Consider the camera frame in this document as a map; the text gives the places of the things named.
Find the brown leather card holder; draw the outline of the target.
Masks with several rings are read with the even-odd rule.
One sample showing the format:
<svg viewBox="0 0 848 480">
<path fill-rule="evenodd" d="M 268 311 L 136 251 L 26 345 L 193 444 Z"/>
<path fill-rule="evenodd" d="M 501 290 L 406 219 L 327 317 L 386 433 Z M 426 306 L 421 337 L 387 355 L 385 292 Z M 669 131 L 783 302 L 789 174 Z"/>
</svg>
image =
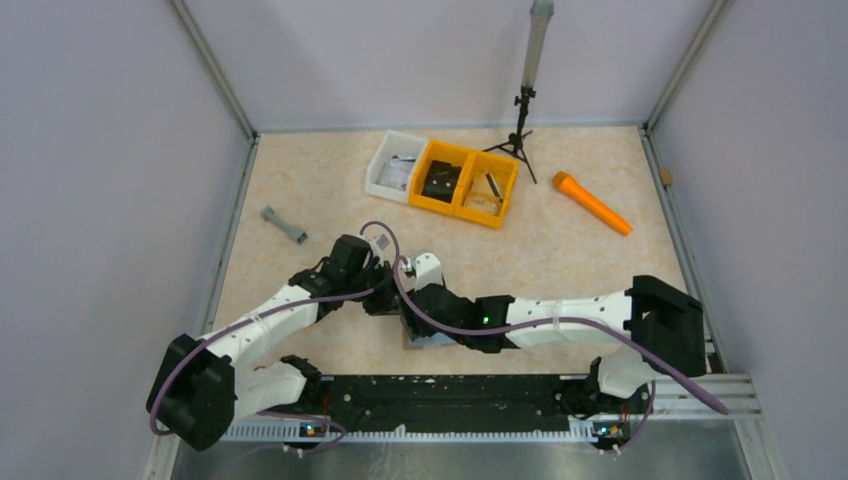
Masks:
<svg viewBox="0 0 848 480">
<path fill-rule="evenodd" d="M 416 336 L 410 332 L 402 333 L 402 348 L 415 351 L 455 345 L 456 342 L 444 333 L 437 332 L 429 336 Z"/>
</svg>

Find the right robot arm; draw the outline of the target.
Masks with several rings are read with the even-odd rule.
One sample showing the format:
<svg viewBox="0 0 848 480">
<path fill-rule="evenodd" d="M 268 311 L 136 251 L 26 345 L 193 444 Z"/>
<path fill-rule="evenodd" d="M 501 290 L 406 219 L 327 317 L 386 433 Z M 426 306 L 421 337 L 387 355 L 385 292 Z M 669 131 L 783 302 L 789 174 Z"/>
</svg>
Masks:
<svg viewBox="0 0 848 480">
<path fill-rule="evenodd" d="M 667 375 L 704 404 L 718 406 L 695 381 L 706 373 L 703 306 L 656 277 L 639 275 L 623 291 L 573 300 L 471 300 L 438 283 L 399 294 L 408 323 L 487 354 L 559 342 L 619 343 L 591 367 L 591 393 L 626 399 Z"/>
</svg>

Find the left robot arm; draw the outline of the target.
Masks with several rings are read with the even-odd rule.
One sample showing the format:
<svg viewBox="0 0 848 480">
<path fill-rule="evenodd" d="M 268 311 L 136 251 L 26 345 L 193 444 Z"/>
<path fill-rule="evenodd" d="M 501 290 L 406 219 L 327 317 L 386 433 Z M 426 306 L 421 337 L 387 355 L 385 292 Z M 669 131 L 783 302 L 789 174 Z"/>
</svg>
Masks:
<svg viewBox="0 0 848 480">
<path fill-rule="evenodd" d="M 391 282 L 386 250 L 393 243 L 385 235 L 344 234 L 315 267 L 293 274 L 232 324 L 198 338 L 173 339 L 146 402 L 151 431 L 203 451 L 233 422 L 297 402 L 308 383 L 307 367 L 293 360 L 268 367 L 256 362 L 345 303 L 376 299 Z"/>
</svg>

